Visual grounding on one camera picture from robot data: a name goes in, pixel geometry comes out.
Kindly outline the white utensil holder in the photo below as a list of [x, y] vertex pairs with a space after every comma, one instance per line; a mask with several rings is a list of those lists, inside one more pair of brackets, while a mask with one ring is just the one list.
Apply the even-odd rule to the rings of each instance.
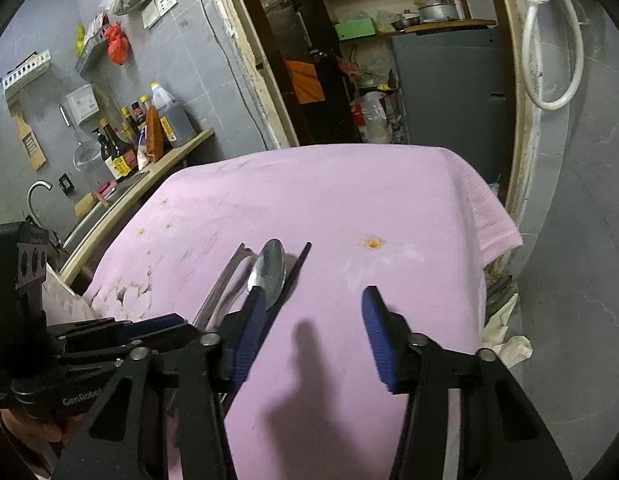
[[59, 274], [46, 266], [46, 278], [42, 285], [43, 310], [47, 325], [94, 320], [95, 313], [87, 302], [60, 280]]

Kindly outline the wall power socket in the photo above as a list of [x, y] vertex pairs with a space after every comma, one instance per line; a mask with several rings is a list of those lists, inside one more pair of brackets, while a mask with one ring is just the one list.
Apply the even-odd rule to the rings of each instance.
[[144, 26], [144, 29], [150, 29], [157, 24], [175, 6], [177, 6], [177, 0], [151, 0], [142, 9], [142, 26]]

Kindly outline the steel spoon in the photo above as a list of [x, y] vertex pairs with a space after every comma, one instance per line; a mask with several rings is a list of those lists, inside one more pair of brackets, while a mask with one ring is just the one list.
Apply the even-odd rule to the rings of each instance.
[[248, 292], [259, 287], [265, 294], [266, 309], [270, 310], [282, 294], [286, 279], [285, 249], [278, 238], [267, 240], [252, 266], [247, 281]]

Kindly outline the steel sink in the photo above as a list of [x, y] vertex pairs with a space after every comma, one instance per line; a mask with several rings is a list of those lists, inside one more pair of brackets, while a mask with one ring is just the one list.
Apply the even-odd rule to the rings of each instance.
[[65, 255], [71, 255], [76, 251], [82, 240], [93, 231], [93, 228], [101, 221], [102, 218], [111, 208], [116, 206], [123, 197], [131, 191], [134, 186], [142, 182], [149, 176], [148, 171], [137, 172], [131, 179], [116, 183], [108, 188], [106, 194], [101, 196], [101, 199], [95, 198], [93, 207], [89, 209], [86, 216], [78, 221], [73, 230], [65, 237], [59, 237], [54, 231], [49, 232], [49, 245], [58, 252]]

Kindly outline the soy sauce bottle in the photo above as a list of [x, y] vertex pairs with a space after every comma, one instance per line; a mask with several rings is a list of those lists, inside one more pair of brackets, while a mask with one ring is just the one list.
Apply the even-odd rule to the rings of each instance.
[[134, 148], [119, 138], [107, 117], [100, 119], [100, 125], [110, 144], [113, 167], [122, 179], [131, 177], [138, 170]]

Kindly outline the grey metal cabinet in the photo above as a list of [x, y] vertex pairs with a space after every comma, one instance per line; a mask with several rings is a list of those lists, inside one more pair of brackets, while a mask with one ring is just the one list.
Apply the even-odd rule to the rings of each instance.
[[508, 96], [495, 29], [404, 34], [390, 40], [407, 142], [447, 148], [492, 183], [501, 174]]

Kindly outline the orange snack packet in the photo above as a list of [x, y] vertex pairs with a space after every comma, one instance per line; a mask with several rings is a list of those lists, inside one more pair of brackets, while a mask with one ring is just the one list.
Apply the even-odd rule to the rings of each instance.
[[164, 154], [163, 128], [160, 115], [154, 105], [146, 116], [146, 150], [150, 162], [158, 162]]

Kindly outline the large dark vinegar jug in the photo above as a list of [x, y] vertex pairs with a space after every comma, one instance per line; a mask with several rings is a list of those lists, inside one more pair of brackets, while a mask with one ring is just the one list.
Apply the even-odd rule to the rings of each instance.
[[173, 148], [180, 148], [196, 135], [196, 129], [180, 102], [168, 90], [165, 90], [159, 81], [150, 84], [152, 92], [151, 102], [159, 113], [161, 125], [166, 139]]

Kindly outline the pink floral tablecloth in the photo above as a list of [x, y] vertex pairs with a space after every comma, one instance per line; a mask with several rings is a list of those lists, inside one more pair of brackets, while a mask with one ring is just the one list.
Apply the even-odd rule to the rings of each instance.
[[488, 264], [521, 245], [503, 205], [444, 148], [288, 148], [195, 166], [110, 245], [85, 300], [102, 316], [193, 318], [239, 246], [304, 263], [225, 419], [242, 479], [384, 479], [406, 408], [380, 382], [361, 295], [477, 351]]

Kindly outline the green box on shelf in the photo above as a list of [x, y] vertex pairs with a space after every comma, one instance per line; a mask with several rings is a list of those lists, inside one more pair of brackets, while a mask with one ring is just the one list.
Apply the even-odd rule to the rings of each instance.
[[375, 36], [375, 23], [371, 18], [357, 18], [334, 25], [340, 41]]

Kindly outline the red plastic bag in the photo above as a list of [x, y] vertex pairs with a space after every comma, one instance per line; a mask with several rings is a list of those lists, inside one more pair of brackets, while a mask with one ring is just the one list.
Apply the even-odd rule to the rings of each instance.
[[119, 22], [110, 25], [104, 31], [104, 37], [107, 40], [107, 53], [110, 61], [116, 65], [122, 66], [130, 57], [131, 46], [125, 36], [122, 26]]

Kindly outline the aluminium pot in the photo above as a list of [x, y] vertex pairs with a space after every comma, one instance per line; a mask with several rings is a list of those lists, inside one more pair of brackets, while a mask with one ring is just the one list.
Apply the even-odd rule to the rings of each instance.
[[418, 10], [422, 23], [458, 21], [459, 14], [454, 3], [433, 3]]

